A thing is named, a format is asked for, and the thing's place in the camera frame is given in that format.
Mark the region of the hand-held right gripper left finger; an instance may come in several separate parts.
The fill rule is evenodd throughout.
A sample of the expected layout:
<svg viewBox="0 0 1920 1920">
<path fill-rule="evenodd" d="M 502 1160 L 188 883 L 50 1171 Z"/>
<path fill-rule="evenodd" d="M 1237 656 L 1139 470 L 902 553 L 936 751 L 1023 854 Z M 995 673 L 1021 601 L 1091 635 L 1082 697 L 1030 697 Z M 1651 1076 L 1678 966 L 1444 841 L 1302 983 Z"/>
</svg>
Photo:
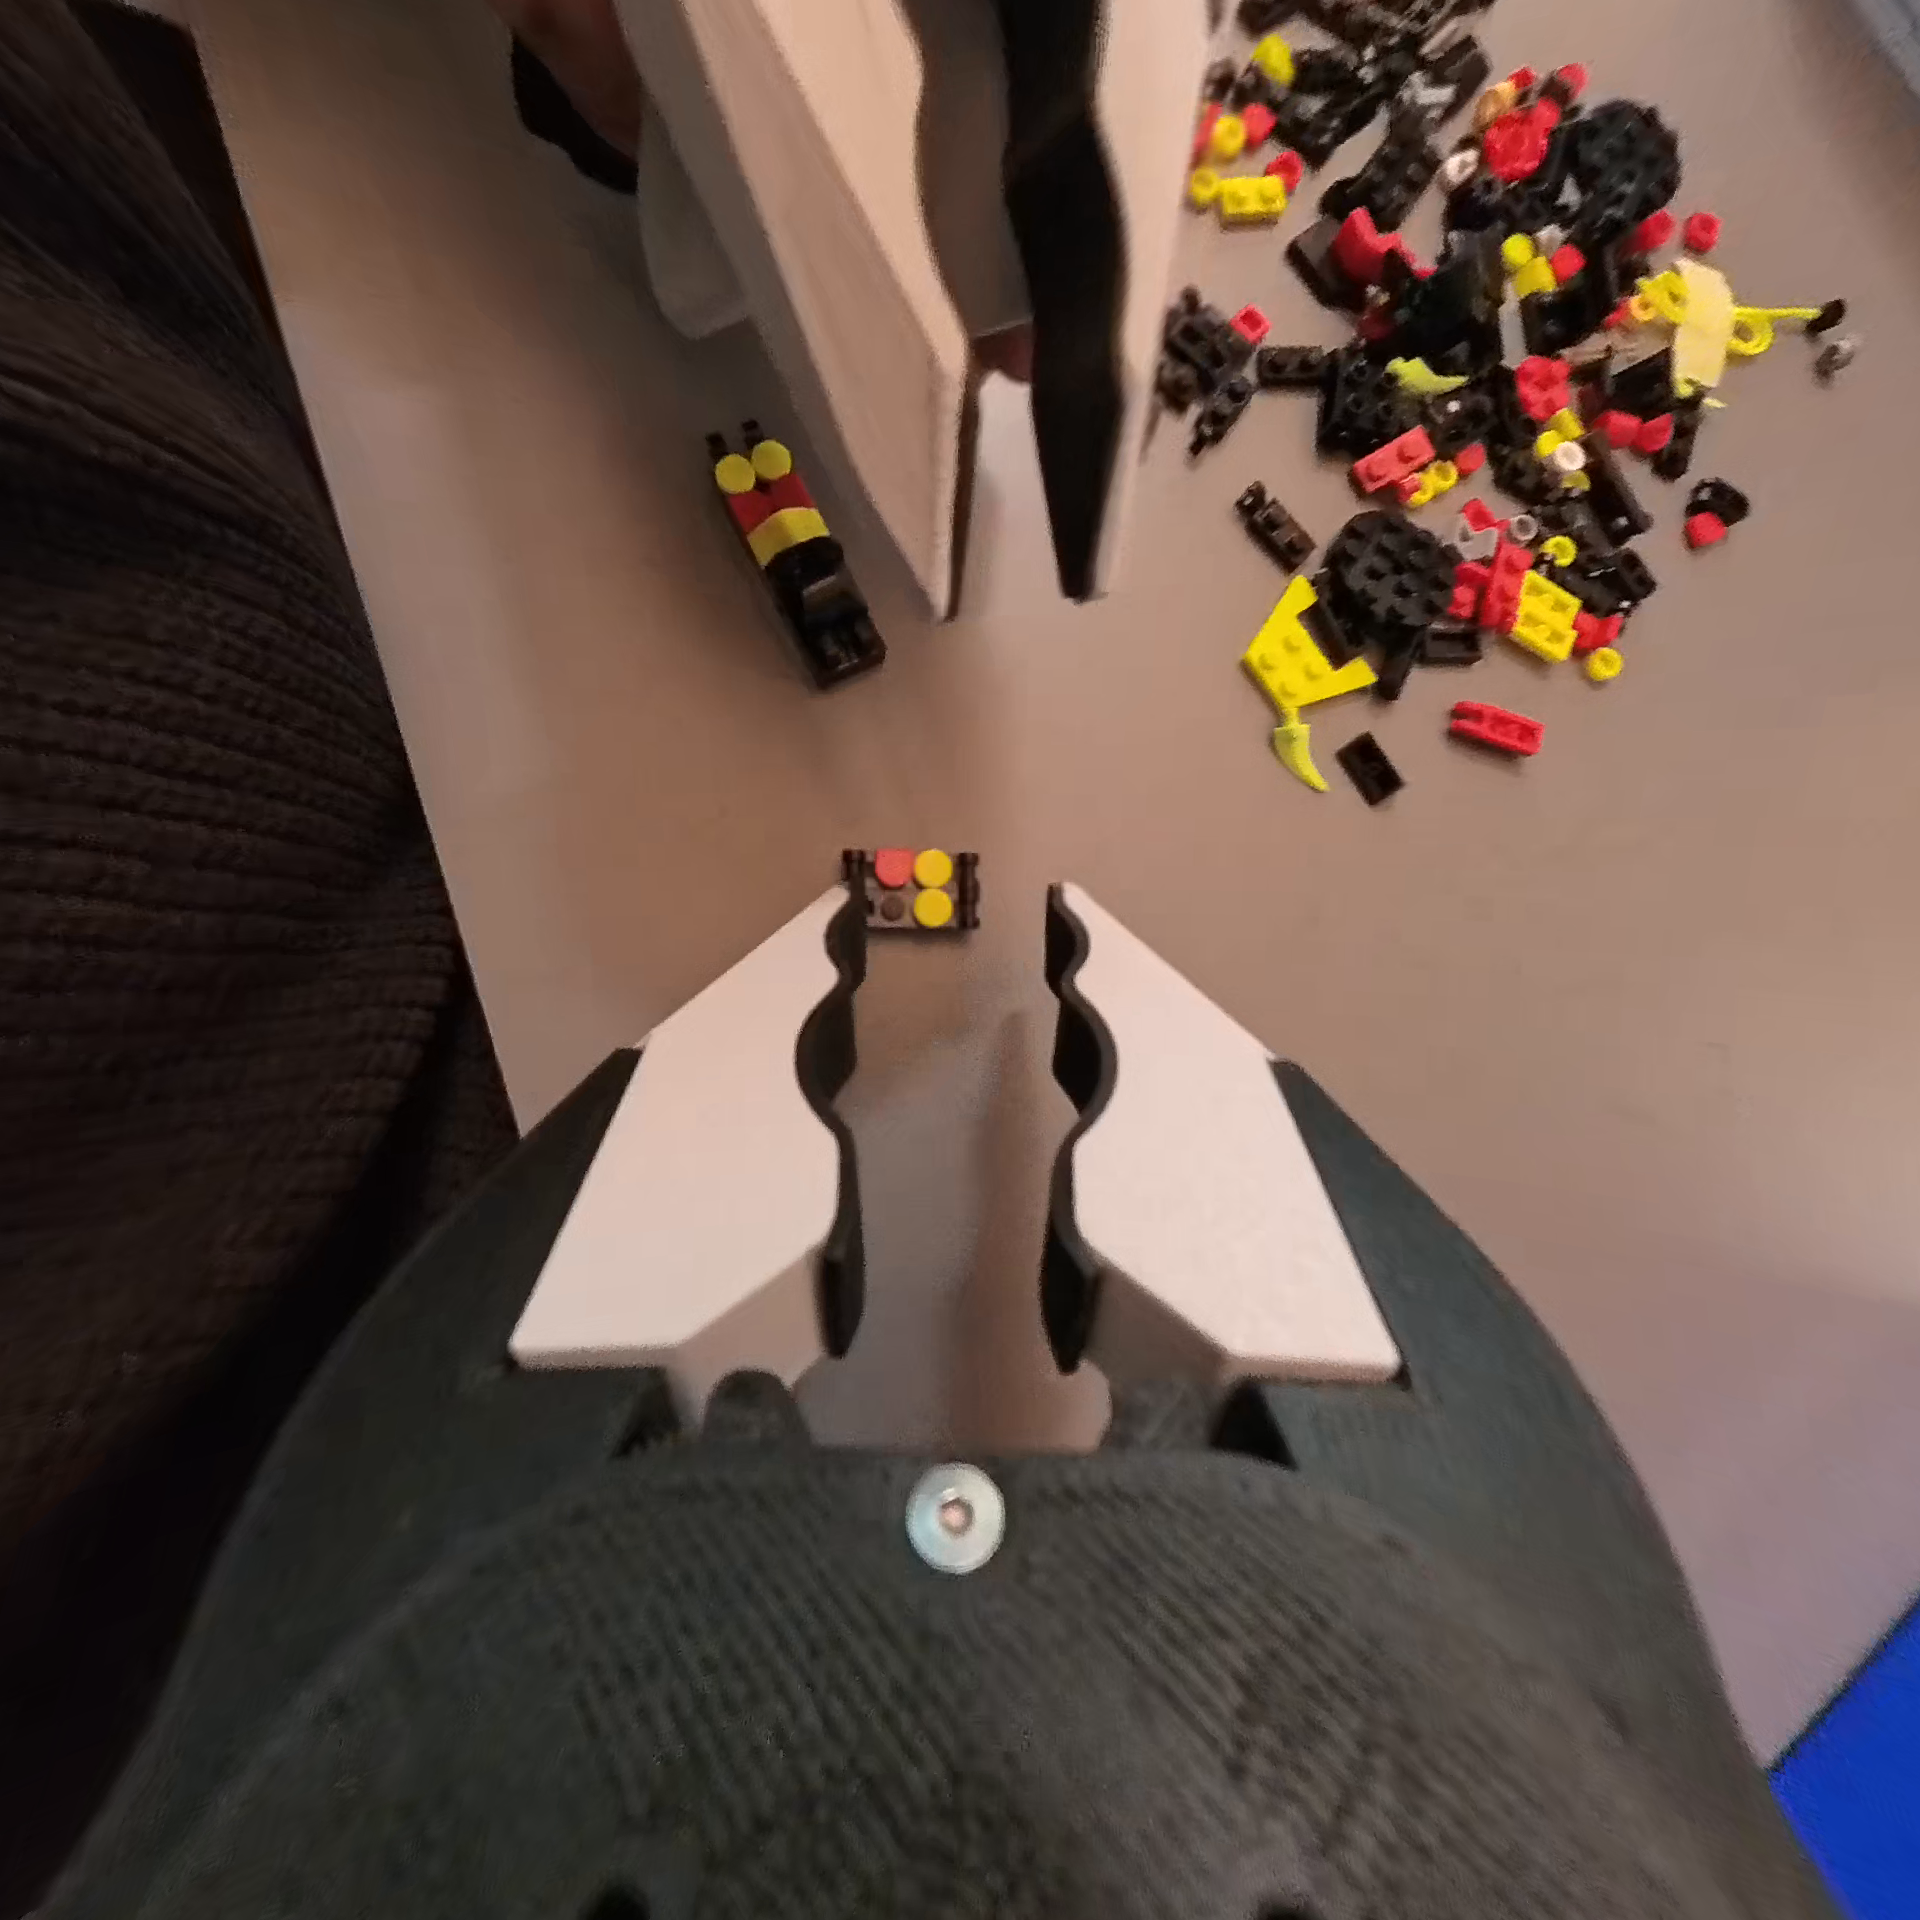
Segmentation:
<svg viewBox="0 0 1920 1920">
<path fill-rule="evenodd" d="M 642 1370 L 700 1420 L 734 1374 L 795 1386 L 866 1304 L 858 1067 L 866 921 L 826 890 L 659 1022 L 510 1339 L 524 1372 Z"/>
</svg>

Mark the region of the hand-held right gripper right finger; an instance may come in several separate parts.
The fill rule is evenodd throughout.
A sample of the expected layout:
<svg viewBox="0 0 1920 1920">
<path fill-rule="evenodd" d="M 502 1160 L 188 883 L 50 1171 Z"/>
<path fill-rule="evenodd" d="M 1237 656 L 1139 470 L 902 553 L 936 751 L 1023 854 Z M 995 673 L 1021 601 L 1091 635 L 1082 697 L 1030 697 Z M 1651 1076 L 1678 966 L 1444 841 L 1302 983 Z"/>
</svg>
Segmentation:
<svg viewBox="0 0 1920 1920">
<path fill-rule="evenodd" d="M 1104 1444 L 1207 1435 L 1242 1390 L 1405 1386 L 1405 1355 L 1279 1057 L 1074 881 L 1044 903 L 1052 1079 L 1039 1322 Z"/>
</svg>

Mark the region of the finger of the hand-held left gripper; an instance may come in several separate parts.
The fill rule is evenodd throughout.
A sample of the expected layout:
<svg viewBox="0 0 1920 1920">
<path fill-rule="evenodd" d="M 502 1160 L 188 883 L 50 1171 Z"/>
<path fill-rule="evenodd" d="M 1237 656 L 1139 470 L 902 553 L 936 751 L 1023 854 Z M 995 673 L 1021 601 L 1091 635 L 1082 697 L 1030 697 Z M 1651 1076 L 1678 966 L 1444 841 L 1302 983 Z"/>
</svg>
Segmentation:
<svg viewBox="0 0 1920 1920">
<path fill-rule="evenodd" d="M 904 3 L 922 60 L 916 179 L 962 329 L 952 579 L 964 579 L 976 398 L 1023 388 L 1069 603 L 1108 594 L 1155 412 L 1179 180 L 1213 4 Z"/>
<path fill-rule="evenodd" d="M 976 361 L 922 194 L 922 41 L 893 3 L 623 3 L 640 84 L 807 428 L 935 619 L 957 608 Z"/>
</svg>

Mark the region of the long black lego assembly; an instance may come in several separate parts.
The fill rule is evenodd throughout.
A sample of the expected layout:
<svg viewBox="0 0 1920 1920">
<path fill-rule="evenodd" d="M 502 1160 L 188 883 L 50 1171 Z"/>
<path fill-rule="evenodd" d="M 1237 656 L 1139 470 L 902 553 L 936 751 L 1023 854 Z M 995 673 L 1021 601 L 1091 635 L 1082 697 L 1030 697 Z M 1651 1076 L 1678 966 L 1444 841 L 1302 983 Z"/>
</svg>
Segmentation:
<svg viewBox="0 0 1920 1920">
<path fill-rule="evenodd" d="M 710 433 L 703 448 L 735 542 L 811 686 L 836 689 L 876 673 L 887 659 L 884 640 L 792 450 L 756 420 L 742 423 L 735 439 Z"/>
</svg>

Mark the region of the small black lego plate assembly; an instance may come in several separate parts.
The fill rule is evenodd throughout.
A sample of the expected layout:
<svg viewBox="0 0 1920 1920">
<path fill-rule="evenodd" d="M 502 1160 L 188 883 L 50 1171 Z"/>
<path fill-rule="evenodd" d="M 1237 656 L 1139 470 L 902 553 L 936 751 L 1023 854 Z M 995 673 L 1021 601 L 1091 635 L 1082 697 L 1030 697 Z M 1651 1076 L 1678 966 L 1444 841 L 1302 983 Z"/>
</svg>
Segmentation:
<svg viewBox="0 0 1920 1920">
<path fill-rule="evenodd" d="M 960 939 L 980 927 L 973 850 L 846 849 L 842 879 L 870 938 Z"/>
</svg>

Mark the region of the pile of loose lego pieces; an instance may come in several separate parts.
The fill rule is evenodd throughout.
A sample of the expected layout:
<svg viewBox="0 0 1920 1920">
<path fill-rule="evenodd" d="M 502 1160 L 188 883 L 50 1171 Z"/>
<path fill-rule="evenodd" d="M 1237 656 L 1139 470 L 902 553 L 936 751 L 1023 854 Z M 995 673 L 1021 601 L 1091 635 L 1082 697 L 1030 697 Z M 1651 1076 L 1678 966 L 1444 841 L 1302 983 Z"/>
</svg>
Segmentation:
<svg viewBox="0 0 1920 1920">
<path fill-rule="evenodd" d="M 1498 75 L 1485 11 L 1237 4 L 1245 50 L 1203 80 L 1184 192 L 1223 232 L 1279 224 L 1379 132 L 1285 250 L 1338 343 L 1282 343 L 1256 304 L 1196 289 L 1159 338 L 1155 395 L 1190 460 L 1256 398 L 1302 394 L 1311 455 L 1355 496 L 1326 542 L 1260 481 L 1232 504 L 1285 579 L 1238 670 L 1274 714 L 1276 762 L 1314 793 L 1310 711 L 1392 705 L 1419 668 L 1508 642 L 1618 680 L 1624 625 L 1656 591 L 1629 466 L 1690 482 L 1678 534 L 1709 551 L 1754 510 L 1691 474 L 1728 371 L 1780 338 L 1812 346 L 1821 383 L 1856 360 L 1842 299 L 1738 297 L 1719 216 L 1675 216 L 1682 145 L 1655 105 L 1592 98 L 1584 64 Z"/>
</svg>

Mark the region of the blue plastic bin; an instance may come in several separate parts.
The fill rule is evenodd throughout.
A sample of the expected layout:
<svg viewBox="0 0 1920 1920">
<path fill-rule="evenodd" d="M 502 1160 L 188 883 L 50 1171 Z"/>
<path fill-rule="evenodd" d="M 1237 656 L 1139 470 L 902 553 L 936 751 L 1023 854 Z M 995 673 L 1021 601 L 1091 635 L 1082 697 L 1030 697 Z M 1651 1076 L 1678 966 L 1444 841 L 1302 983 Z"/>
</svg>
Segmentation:
<svg viewBox="0 0 1920 1920">
<path fill-rule="evenodd" d="M 1773 1762 L 1772 1788 L 1845 1915 L 1917 1915 L 1917 1604 Z"/>
</svg>

